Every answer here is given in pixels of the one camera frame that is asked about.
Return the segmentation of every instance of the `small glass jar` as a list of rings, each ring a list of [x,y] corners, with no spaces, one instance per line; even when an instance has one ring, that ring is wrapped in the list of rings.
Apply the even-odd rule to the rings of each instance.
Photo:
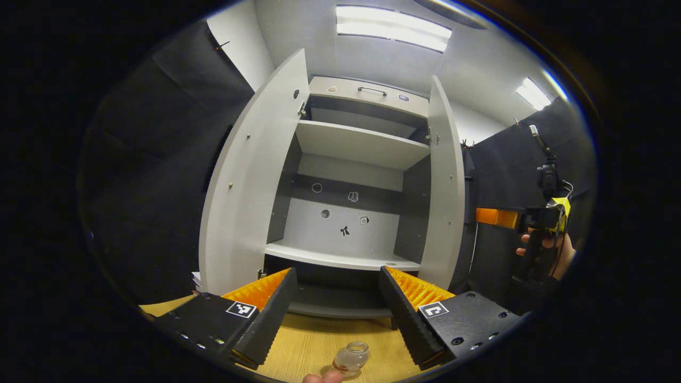
[[[366,343],[352,342],[338,351],[331,368],[341,372],[345,378],[352,378],[360,373],[369,356],[369,346]]]

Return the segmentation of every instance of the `open cabinet door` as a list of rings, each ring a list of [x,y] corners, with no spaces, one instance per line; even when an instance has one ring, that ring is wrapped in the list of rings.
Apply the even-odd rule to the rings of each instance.
[[[452,108],[432,77],[430,105],[430,214],[419,278],[448,289],[464,227],[464,167]]]
[[[272,73],[234,124],[201,217],[204,292],[222,295],[257,279],[281,169],[309,94],[305,51],[300,49]]]

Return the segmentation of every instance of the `sticker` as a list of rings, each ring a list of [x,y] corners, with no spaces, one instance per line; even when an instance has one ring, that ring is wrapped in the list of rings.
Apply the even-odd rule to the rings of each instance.
[[[255,306],[249,305],[247,303],[234,302],[225,313],[234,314],[243,318],[250,318],[251,314],[255,311]]]
[[[449,310],[442,306],[442,303],[440,302],[419,306],[419,310],[423,313],[426,319],[440,316],[449,312]]]

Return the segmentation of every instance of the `white cabinet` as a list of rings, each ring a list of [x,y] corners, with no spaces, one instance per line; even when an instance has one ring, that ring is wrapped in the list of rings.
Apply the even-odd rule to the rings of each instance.
[[[448,288],[463,228],[458,142],[436,77],[430,102],[359,80],[308,84],[298,51],[255,94],[220,154],[202,217],[203,290],[224,294],[258,270],[295,266],[307,290],[293,311],[369,318],[389,315],[375,286],[383,265]],[[417,175],[427,184],[403,185],[424,162],[430,173]],[[414,190],[420,202],[406,195]],[[398,237],[409,220],[420,247]]]

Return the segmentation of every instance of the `person's hand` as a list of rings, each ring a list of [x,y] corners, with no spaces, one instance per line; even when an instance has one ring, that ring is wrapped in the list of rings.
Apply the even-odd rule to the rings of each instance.
[[[530,241],[530,235],[529,234],[524,234],[523,236],[520,237],[520,240],[528,243]],[[553,277],[560,280],[560,278],[563,277],[565,272],[567,271],[567,268],[570,266],[570,263],[572,263],[572,259],[575,257],[575,253],[577,251],[572,247],[572,241],[570,241],[570,236],[567,233],[564,234],[559,234],[558,239],[555,242],[555,247],[560,249],[560,245],[563,245],[563,250],[560,253],[560,257],[558,259],[558,265],[554,266],[556,267],[556,271],[554,271]],[[554,247],[554,239],[544,239],[541,242],[541,245],[544,246],[547,249],[550,249]],[[516,254],[519,256],[525,256],[525,249],[522,249],[521,247],[516,249]]]
[[[341,383],[343,381],[343,374],[334,369],[324,373],[324,377],[313,375],[311,373],[305,375],[302,383]]]

